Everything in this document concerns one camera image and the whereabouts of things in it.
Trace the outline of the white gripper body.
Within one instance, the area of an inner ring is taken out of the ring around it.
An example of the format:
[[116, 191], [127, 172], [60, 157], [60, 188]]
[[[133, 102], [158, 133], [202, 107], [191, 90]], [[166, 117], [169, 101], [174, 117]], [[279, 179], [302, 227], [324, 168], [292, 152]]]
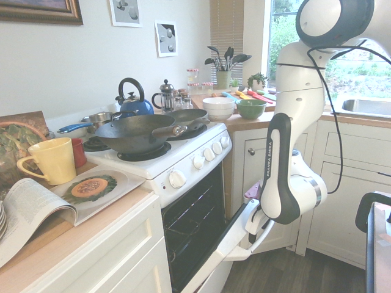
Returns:
[[248, 203], [248, 216], [245, 224], [245, 230], [250, 235], [256, 235], [260, 230], [265, 229], [269, 217], [264, 213], [258, 203]]

